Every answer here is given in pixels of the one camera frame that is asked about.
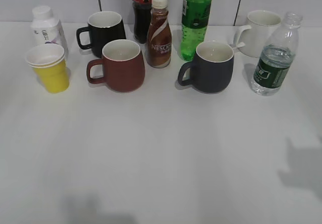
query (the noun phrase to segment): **mug handle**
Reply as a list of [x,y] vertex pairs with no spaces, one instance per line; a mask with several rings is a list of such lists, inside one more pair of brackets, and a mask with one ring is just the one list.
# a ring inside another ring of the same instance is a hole
[[195,64],[194,62],[187,62],[185,64],[183,64],[183,66],[181,67],[180,71],[179,71],[179,74],[178,74],[178,83],[185,87],[185,86],[188,86],[188,85],[191,85],[192,84],[192,80],[191,79],[187,79],[187,80],[183,80],[183,76],[185,75],[186,71],[193,67]]
[[243,26],[240,26],[238,29],[237,29],[237,31],[236,31],[236,33],[235,33],[235,36],[234,36],[234,38],[233,38],[233,44],[234,44],[234,46],[236,47],[236,48],[241,48],[241,47],[244,47],[245,46],[245,43],[244,42],[239,42],[239,39],[240,39],[240,37],[241,37],[241,35],[242,35],[242,33],[243,33],[243,31],[245,31],[245,30],[249,30],[249,29],[251,29],[252,27],[251,27],[251,25],[243,25]]
[[77,29],[77,31],[76,31],[77,43],[78,43],[78,45],[79,45],[79,47],[81,49],[90,49],[92,47],[92,44],[82,45],[81,40],[80,40],[80,37],[79,37],[79,35],[82,32],[89,32],[89,31],[90,31],[90,28],[89,27],[83,27],[83,28]]
[[94,59],[92,61],[90,61],[87,65],[87,69],[86,69],[86,76],[87,76],[87,80],[89,81],[89,83],[91,84],[100,84],[100,83],[104,83],[105,79],[104,77],[100,77],[100,78],[91,78],[91,68],[94,65],[103,65],[103,60],[102,59]]

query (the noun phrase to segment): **nescafe coffee bottle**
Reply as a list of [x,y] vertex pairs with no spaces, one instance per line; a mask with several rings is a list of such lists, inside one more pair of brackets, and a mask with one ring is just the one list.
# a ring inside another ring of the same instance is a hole
[[133,0],[133,9],[135,15],[134,36],[139,43],[144,44],[151,22],[151,0]]
[[152,19],[147,34],[149,65],[166,67],[171,60],[172,36],[168,23],[168,0],[152,0]]

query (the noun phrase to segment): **white bottle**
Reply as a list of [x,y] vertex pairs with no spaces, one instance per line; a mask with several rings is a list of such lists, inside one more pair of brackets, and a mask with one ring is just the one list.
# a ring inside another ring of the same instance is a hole
[[31,28],[34,31],[37,45],[55,43],[65,49],[65,57],[68,56],[68,47],[64,31],[59,19],[54,18],[49,6],[39,6],[32,10],[34,20]]

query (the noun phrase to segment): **green soda bottle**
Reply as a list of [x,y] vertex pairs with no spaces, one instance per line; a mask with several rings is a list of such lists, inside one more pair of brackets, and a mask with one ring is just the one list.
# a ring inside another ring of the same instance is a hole
[[191,61],[205,39],[212,0],[183,0],[181,55]]

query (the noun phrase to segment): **paper cup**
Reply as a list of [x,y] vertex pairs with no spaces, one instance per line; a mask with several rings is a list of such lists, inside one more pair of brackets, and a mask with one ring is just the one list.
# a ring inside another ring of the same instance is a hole
[[26,62],[33,68],[48,92],[58,93],[68,88],[69,79],[62,46],[38,45],[27,52]]

